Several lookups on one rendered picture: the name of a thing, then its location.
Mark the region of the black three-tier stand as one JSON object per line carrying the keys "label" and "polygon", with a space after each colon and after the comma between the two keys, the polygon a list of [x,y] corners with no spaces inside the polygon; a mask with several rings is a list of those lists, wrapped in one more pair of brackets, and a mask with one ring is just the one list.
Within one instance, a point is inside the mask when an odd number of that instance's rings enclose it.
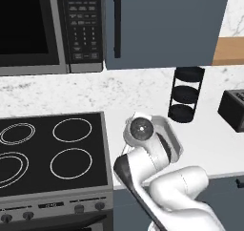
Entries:
{"label": "black three-tier stand", "polygon": [[178,123],[193,121],[205,70],[200,67],[176,68],[168,117]]}

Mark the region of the black and steel stove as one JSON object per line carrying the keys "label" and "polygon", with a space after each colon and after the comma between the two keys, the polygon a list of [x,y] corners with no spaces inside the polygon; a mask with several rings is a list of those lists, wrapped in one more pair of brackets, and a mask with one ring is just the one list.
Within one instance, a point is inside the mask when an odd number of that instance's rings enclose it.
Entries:
{"label": "black and steel stove", "polygon": [[[74,212],[78,204],[82,214]],[[4,214],[12,215],[9,223]],[[113,231],[102,112],[0,119],[0,231]]]}

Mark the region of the blue-grey cupboard door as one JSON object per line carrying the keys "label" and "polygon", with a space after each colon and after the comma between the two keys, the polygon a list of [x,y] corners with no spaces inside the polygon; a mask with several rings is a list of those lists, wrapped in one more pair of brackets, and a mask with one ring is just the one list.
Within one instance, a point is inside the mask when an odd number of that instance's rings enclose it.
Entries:
{"label": "blue-grey cupboard door", "polygon": [[114,2],[105,0],[109,70],[210,66],[228,0],[121,0],[121,57]]}

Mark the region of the black toaster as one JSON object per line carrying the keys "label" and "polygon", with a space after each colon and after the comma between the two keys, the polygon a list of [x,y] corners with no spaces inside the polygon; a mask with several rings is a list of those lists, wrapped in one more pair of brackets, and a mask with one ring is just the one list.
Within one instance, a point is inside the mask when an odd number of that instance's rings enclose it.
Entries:
{"label": "black toaster", "polygon": [[244,89],[225,90],[218,113],[237,133],[244,133]]}

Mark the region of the steel microwave oven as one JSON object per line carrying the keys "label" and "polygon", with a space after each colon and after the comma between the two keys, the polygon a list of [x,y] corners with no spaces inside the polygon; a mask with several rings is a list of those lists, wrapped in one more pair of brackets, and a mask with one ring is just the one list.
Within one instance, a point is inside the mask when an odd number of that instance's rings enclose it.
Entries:
{"label": "steel microwave oven", "polygon": [[0,76],[102,70],[101,0],[0,0]]}

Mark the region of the wooden shelf panel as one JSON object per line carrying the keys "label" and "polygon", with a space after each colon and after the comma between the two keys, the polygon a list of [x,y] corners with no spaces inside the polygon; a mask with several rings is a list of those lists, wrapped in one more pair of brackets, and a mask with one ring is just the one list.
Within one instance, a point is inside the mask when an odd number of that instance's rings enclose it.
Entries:
{"label": "wooden shelf panel", "polygon": [[244,65],[244,36],[219,37],[212,65]]}

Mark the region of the blue-grey base cupboard front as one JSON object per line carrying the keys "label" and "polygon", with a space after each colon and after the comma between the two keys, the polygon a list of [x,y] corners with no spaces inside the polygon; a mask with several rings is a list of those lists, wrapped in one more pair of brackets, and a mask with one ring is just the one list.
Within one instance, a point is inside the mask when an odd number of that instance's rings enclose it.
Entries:
{"label": "blue-grey base cupboard front", "polygon": [[[213,178],[196,199],[209,204],[226,231],[244,231],[244,178]],[[127,189],[113,192],[113,231],[147,231],[151,219]]]}

